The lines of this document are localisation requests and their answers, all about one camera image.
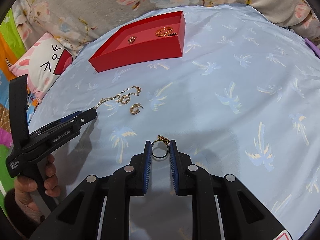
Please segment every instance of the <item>cartoon face pillow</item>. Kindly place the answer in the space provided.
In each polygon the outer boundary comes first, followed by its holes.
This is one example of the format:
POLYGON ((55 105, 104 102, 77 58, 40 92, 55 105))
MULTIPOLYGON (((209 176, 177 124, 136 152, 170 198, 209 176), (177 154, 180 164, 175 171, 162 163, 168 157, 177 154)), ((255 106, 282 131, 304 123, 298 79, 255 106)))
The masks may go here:
POLYGON ((73 57, 50 33, 45 33, 9 70, 16 76, 28 74, 28 87, 41 103, 73 57))

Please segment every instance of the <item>red box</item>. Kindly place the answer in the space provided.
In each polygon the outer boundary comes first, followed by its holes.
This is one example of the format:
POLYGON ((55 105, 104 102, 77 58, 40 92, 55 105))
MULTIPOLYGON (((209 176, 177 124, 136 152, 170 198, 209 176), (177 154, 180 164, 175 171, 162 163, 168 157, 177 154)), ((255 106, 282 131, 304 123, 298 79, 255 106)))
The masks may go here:
POLYGON ((182 57, 186 22, 182 11, 149 17, 121 27, 89 59, 96 71, 150 60, 182 57), (172 27, 176 36, 157 37, 156 31, 172 27), (133 44, 128 39, 137 36, 133 44))

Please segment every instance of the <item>silver screw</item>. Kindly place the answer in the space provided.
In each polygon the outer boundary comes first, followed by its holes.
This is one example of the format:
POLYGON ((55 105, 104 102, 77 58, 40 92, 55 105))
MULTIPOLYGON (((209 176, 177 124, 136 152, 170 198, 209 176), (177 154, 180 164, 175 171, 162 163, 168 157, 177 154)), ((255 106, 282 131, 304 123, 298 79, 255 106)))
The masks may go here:
POLYGON ((198 166, 193 165, 193 164, 192 164, 192 165, 189 165, 189 166, 188 166, 188 170, 189 170, 189 171, 197 171, 197 170, 198 170, 198 166))
POLYGON ((226 176, 226 179, 227 179, 227 181, 233 182, 233 181, 236 180, 236 177, 234 175, 232 175, 232 174, 228 174, 226 176))
POLYGON ((95 181, 96 181, 96 176, 90 175, 87 177, 87 182, 91 183, 91 182, 95 182, 95 181))
POLYGON ((124 167, 124 171, 125 171, 125 172, 131 172, 131 171, 133 171, 133 170, 134 170, 134 167, 131 166, 131 165, 127 165, 127 166, 124 167))

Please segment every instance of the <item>finger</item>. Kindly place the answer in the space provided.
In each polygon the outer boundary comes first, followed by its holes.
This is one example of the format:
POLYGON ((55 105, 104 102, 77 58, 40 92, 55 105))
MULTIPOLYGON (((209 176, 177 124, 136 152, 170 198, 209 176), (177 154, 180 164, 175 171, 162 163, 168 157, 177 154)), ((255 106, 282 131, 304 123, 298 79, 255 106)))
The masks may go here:
POLYGON ((37 189, 37 183, 33 179, 18 175, 14 180, 14 188, 18 192, 32 192, 37 189))
POLYGON ((52 177, 54 174, 56 174, 56 172, 57 172, 57 169, 56 169, 56 166, 54 166, 54 164, 48 163, 48 164, 45 166, 45 174, 46 174, 48 177, 52 177))
POLYGON ((54 163, 54 156, 52 154, 48 155, 48 162, 49 163, 54 163))
POLYGON ((58 177, 57 175, 53 175, 52 177, 48 178, 44 182, 44 187, 46 189, 53 189, 58 185, 58 177))
POLYGON ((59 197, 61 193, 61 189, 59 186, 56 186, 53 189, 47 189, 45 193, 50 197, 59 197))

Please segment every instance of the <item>gold stud earring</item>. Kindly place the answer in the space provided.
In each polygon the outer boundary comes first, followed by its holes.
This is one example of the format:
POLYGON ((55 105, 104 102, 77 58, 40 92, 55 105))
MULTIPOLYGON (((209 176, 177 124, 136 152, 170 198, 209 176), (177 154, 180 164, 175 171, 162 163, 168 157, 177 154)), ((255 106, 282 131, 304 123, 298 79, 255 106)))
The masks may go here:
POLYGON ((133 106, 130 107, 130 113, 131 114, 137 114, 140 112, 140 110, 138 109, 139 107, 141 107, 143 109, 143 107, 141 106, 141 104, 134 104, 133 106))
POLYGON ((120 99, 120 103, 123 105, 129 103, 129 101, 130 101, 130 97, 128 95, 123 95, 120 99))

